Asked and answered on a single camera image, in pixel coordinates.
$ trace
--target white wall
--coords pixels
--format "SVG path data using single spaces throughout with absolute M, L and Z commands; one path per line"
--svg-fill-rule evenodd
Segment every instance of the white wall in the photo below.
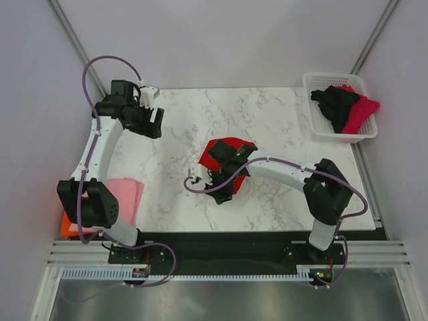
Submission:
M 404 0 L 360 75 L 381 102 L 364 142 L 385 225 L 402 239 L 428 302 L 428 1 Z
M 0 44 L 0 320 L 22 321 L 59 232 L 56 184 L 81 156 L 90 109 L 82 65 L 44 0 L 2 3 Z
M 58 0 L 90 57 L 161 88 L 294 86 L 350 72 L 387 0 Z M 109 88 L 117 62 L 96 69 Z M 132 71 L 125 76 L 134 79 Z

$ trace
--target pink towel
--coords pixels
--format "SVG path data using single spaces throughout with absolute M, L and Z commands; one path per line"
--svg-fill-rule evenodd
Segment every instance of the pink towel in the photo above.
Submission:
M 134 179 L 108 179 L 107 188 L 118 199 L 119 215 L 128 224 L 135 226 L 136 212 L 140 206 L 144 184 Z M 69 231 L 76 232 L 77 224 L 71 224 Z M 95 232 L 93 229 L 83 228 L 84 232 Z

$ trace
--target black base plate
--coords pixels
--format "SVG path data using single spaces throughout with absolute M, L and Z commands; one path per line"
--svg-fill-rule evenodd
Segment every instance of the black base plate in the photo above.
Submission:
M 344 263 L 343 246 L 332 244 L 317 261 L 308 255 L 305 243 L 284 242 L 200 242 L 170 241 L 177 257 L 174 272 L 178 276 L 238 276 L 296 274 L 296 265 Z M 150 251 L 151 274 L 165 275 L 172 268 L 171 253 L 159 246 L 144 251 L 128 251 L 112 247 L 108 263 L 146 264 L 146 253 Z

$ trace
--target metal floor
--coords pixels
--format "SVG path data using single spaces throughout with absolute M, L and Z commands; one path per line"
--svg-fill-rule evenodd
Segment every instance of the metal floor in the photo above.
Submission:
M 114 282 L 62 281 L 69 299 Z M 185 282 L 119 287 L 78 306 L 57 298 L 51 320 L 408 320 L 393 270 L 346 270 L 330 290 L 290 282 Z

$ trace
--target red cloth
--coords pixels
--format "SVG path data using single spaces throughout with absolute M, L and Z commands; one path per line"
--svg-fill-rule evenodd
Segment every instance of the red cloth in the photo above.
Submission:
M 355 92 L 348 85 L 338 86 L 336 88 L 345 89 L 349 92 Z M 360 95 L 360 100 L 352 105 L 348 122 L 342 129 L 342 134 L 358 134 L 362 123 L 371 116 L 380 106 L 378 102 L 368 99 L 366 96 Z
M 242 139 L 238 139 L 235 137 L 227 137 L 227 138 L 221 138 L 221 140 L 223 142 L 225 142 L 226 144 L 228 144 L 229 146 L 233 147 L 234 149 L 238 150 L 239 147 L 241 147 L 244 144 L 247 145 L 251 145 L 251 146 L 255 146 L 255 144 L 253 142 L 247 142 L 245 140 Z M 203 154 L 201 156 L 201 159 L 199 160 L 199 164 L 207 167 L 209 170 L 211 171 L 218 171 L 219 169 L 222 168 L 221 165 L 219 165 L 215 160 L 213 160 L 209 155 L 208 155 L 208 151 L 211 149 L 211 147 L 215 144 L 215 142 L 217 142 L 218 139 L 213 139 L 210 140 L 208 142 L 207 147 L 205 148 L 205 150 L 203 151 Z M 239 190 L 239 188 L 241 187 L 241 184 L 244 180 L 245 176 L 238 176 L 234 182 L 233 182 L 233 194 L 236 194 Z

